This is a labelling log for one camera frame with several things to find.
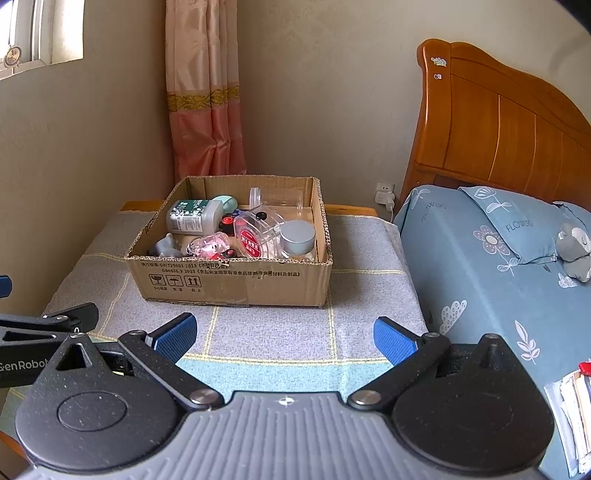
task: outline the pink curtain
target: pink curtain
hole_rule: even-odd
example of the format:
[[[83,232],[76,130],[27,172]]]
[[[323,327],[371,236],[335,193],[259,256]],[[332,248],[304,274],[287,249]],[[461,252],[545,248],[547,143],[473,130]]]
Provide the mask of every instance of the pink curtain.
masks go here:
[[[166,0],[166,86],[177,180],[246,173],[237,0]]]

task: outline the stuffed animal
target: stuffed animal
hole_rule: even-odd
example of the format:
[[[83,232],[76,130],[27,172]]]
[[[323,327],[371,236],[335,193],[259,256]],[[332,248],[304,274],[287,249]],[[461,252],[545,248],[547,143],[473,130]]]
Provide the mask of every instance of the stuffed animal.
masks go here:
[[[587,233],[578,226],[565,223],[558,233],[556,251],[564,260],[564,272],[581,282],[591,278],[591,240]]]
[[[148,255],[160,258],[181,258],[183,256],[183,254],[177,248],[177,242],[171,233],[167,233],[162,240],[158,240],[156,244],[150,249]]]

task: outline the red object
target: red object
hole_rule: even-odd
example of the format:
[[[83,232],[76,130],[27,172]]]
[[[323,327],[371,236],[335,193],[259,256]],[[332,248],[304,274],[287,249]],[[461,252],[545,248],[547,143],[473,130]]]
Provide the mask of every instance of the red object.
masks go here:
[[[261,244],[259,244],[258,240],[250,230],[244,229],[240,232],[240,242],[242,243],[244,250],[246,250],[246,253],[252,258],[261,257]]]
[[[579,364],[579,370],[587,377],[591,377],[591,362],[581,362]]]

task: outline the blue gripper pad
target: blue gripper pad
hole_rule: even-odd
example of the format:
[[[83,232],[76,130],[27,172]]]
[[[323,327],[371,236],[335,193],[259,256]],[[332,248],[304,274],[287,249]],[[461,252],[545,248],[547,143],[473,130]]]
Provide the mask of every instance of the blue gripper pad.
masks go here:
[[[381,317],[374,322],[375,346],[394,366],[417,351],[416,339],[418,339],[417,335],[400,326],[398,330]]]
[[[12,291],[12,281],[8,275],[0,275],[0,299],[8,297]]]
[[[182,313],[146,337],[146,343],[170,361],[178,362],[197,340],[197,320]]]

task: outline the clear plastic jar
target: clear plastic jar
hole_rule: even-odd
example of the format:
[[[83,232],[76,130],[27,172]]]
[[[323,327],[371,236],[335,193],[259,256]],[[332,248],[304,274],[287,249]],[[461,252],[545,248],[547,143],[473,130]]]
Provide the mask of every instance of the clear plastic jar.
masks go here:
[[[304,193],[302,189],[251,188],[250,210],[261,205],[297,207],[301,210],[304,205]]]
[[[304,220],[288,220],[280,225],[280,245],[284,258],[292,260],[315,259],[316,230]]]
[[[240,250],[250,258],[282,258],[280,226],[284,218],[260,206],[242,212],[234,219],[234,234]]]

